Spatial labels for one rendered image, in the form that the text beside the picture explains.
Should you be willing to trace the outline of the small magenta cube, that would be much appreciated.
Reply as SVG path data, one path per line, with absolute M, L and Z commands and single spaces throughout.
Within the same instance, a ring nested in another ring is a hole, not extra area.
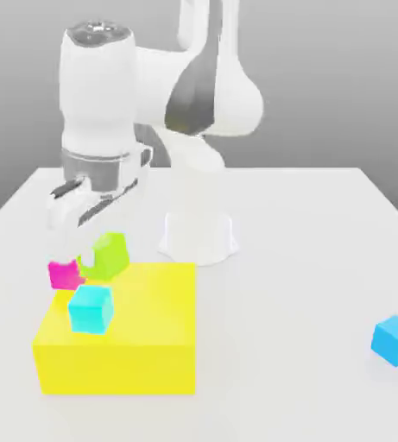
M 53 289 L 76 290 L 85 282 L 76 260 L 68 263 L 50 262 L 47 268 Z

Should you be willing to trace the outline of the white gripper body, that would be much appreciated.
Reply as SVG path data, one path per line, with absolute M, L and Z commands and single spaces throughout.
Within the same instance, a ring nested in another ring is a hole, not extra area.
M 110 195 L 94 192 L 88 178 L 56 187 L 47 197 L 47 247 L 89 249 L 104 233 L 121 230 L 144 187 L 143 178 Z

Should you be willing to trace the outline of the large yellow box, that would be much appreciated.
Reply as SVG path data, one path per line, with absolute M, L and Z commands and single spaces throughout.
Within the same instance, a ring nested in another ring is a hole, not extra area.
M 32 343 L 46 395 L 192 395 L 196 275 L 192 263 L 132 263 L 110 283 L 114 313 L 76 332 L 76 292 L 55 293 Z

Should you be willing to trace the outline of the small cyan cube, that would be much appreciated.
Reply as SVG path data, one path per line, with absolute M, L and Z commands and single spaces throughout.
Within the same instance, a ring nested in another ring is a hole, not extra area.
M 114 315 L 110 287 L 80 285 L 69 300 L 72 332 L 104 335 Z

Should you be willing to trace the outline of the small blue cube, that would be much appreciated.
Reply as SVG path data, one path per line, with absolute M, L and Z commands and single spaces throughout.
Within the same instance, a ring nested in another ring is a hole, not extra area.
M 375 326 L 371 349 L 394 367 L 398 367 L 398 315 Z

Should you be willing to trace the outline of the small lime green cube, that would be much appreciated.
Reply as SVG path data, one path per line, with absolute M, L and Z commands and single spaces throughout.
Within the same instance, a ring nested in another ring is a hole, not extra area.
M 125 235 L 122 232 L 107 232 L 92 246 L 94 262 L 91 266 L 77 258 L 82 277 L 97 281 L 109 281 L 130 264 Z

